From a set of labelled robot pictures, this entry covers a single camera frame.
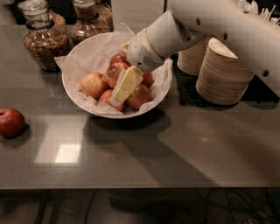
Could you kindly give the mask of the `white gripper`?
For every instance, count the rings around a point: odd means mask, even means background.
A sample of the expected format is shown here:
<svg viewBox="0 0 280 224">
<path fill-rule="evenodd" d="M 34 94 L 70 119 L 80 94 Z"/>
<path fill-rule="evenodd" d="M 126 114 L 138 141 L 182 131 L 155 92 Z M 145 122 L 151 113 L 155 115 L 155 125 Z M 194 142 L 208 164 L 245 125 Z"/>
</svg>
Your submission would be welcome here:
<svg viewBox="0 0 280 224">
<path fill-rule="evenodd" d="M 122 105 L 143 80 L 143 72 L 152 72 L 165 63 L 153 49 L 145 29 L 141 30 L 130 42 L 121 45 L 118 52 L 127 57 L 131 64 L 122 69 L 116 86 L 109 99 L 114 107 Z"/>
</svg>

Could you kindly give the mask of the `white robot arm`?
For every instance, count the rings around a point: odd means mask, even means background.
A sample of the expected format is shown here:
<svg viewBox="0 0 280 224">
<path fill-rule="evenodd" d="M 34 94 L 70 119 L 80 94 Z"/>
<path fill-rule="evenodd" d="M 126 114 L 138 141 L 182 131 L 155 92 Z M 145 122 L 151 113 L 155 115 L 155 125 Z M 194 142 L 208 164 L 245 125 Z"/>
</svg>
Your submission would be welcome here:
<svg viewBox="0 0 280 224">
<path fill-rule="evenodd" d="M 110 103 L 119 106 L 142 75 L 174 53 L 214 37 L 233 52 L 275 94 L 280 92 L 280 27 L 233 0 L 170 0 L 170 8 L 128 42 L 130 68 L 121 73 Z"/>
</svg>

